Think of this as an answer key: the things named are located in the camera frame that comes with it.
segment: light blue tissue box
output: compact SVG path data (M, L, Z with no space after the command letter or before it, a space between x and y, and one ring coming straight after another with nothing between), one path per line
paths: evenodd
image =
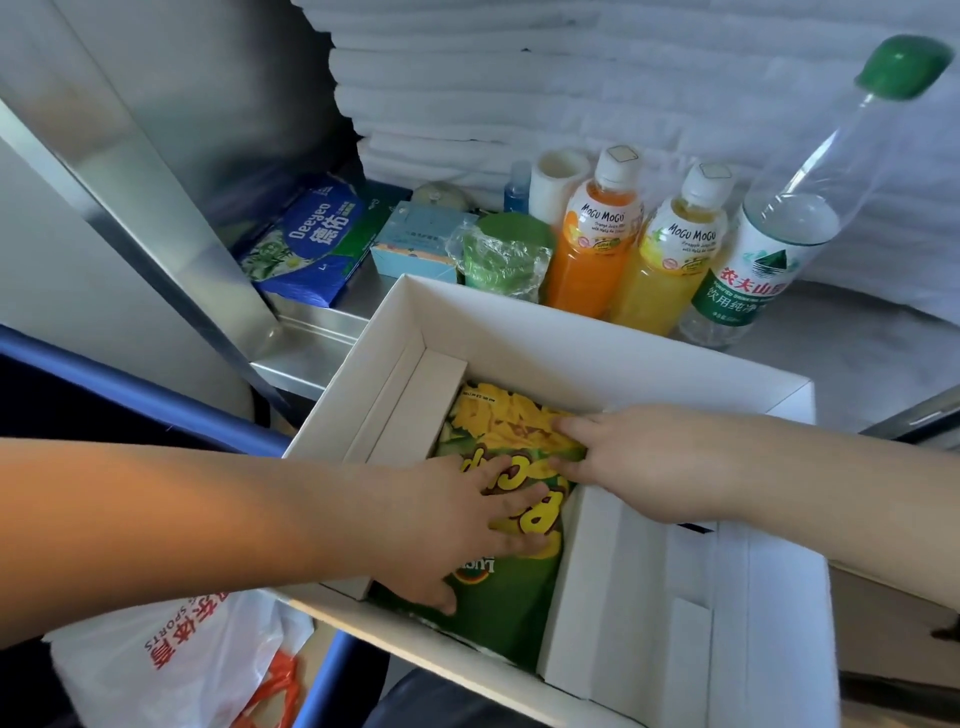
M476 215L450 207L398 203L371 248L377 272L457 282L456 266L444 244L461 225L476 221Z

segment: bottle label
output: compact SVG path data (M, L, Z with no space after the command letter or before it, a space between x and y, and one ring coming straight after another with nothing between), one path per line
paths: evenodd
M726 223L723 215L708 223L691 223L674 212L667 200L647 223L640 240L640 255L660 273L696 276L716 254Z
M741 208L733 219L727 244L693 296L693 306L716 324L745 327L823 250L826 242L784 243L755 228Z
M608 253L636 238L642 219L639 198L629 205L605 205L590 197L587 186L581 185L566 206L564 236L582 253Z

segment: orange item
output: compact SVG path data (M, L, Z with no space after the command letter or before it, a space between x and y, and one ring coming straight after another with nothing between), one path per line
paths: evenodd
M631 147L606 149L594 179L570 198L547 273L547 305L591 318L609 310L643 219L638 166Z
M300 683L297 681L297 659L282 650L277 650L274 659L270 662L267 675L260 683L247 703L247 707L230 725L230 728L256 728L255 723L247 716L253 706L261 700L284 692L283 716L276 728L292 728L297 717L297 702L300 699Z

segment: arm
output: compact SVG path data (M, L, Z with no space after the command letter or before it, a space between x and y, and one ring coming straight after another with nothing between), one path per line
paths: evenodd
M0 440L0 647L134 604L356 575L451 612L443 576L542 548L489 529L542 488L482 497L509 458L460 464Z
M665 522L733 519L960 609L960 457L668 406L574 418L571 479Z

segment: white cardboard box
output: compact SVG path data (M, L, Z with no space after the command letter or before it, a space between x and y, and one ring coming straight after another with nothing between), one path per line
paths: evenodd
M403 277L287 457L425 457L466 376L573 412L641 402L812 423L805 378L463 286ZM317 619L553 726L831 728L826 561L738 523L697 534L581 485L538 673L359 601L366 580L278 590Z

